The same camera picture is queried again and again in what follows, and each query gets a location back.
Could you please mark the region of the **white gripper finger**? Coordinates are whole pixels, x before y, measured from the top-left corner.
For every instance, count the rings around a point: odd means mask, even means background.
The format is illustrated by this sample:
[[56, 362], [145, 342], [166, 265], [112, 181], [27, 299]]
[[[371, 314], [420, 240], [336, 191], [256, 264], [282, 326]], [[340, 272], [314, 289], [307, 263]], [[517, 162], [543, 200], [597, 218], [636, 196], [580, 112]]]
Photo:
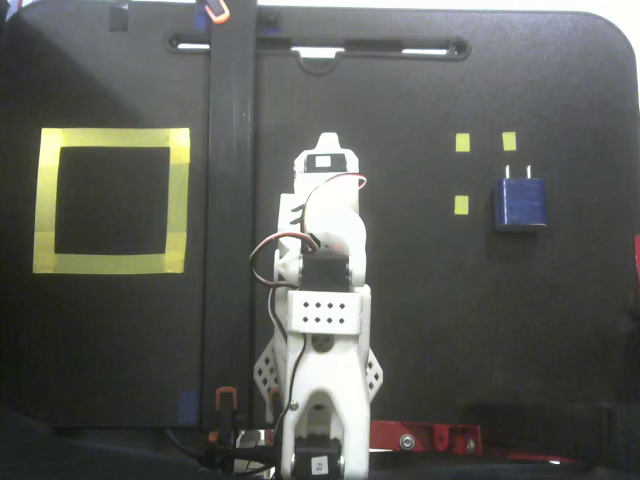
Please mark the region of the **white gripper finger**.
[[311, 148], [311, 149], [303, 150], [297, 156], [297, 158], [302, 153], [344, 153], [344, 154], [347, 155], [348, 162], [349, 163], [353, 163], [354, 165], [356, 165], [358, 171], [360, 172], [358, 157], [356, 156], [356, 154], [352, 150], [343, 148], [341, 146], [338, 134], [335, 133], [335, 132], [324, 132], [324, 133], [322, 133], [318, 138], [316, 146]]

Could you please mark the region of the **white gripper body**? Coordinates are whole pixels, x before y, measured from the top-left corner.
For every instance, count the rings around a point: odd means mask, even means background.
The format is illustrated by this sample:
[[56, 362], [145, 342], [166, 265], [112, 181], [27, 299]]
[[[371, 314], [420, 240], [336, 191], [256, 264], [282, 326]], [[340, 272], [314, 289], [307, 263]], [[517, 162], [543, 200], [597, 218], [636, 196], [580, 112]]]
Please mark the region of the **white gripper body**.
[[359, 174], [344, 153], [302, 153], [294, 161], [294, 189], [312, 190], [344, 174]]

